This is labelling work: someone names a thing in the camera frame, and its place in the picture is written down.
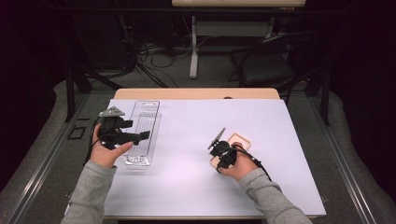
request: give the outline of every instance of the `gray sleeve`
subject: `gray sleeve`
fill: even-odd
[[[62,223],[102,223],[105,199],[117,168],[88,161],[78,179]]]
[[[269,224],[312,223],[301,209],[285,197],[279,185],[268,179],[262,169],[258,168],[242,177],[239,185]]]

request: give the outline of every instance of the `person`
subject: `person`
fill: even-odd
[[[103,222],[105,199],[117,170],[114,162],[133,146],[130,142],[113,150],[103,147],[97,137],[99,127],[100,124],[94,128],[91,158],[81,172],[62,224]],[[233,167],[219,168],[219,171],[239,183],[269,224],[312,223],[285,197],[279,185],[270,181],[264,170],[243,153],[237,152]]]

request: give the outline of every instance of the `transparent container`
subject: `transparent container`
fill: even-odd
[[[130,118],[134,121],[128,133],[142,133],[150,131],[147,140],[140,141],[138,146],[133,146],[125,157],[128,165],[149,166],[154,155],[155,142],[160,127],[161,113],[159,101],[136,101],[134,111]]]

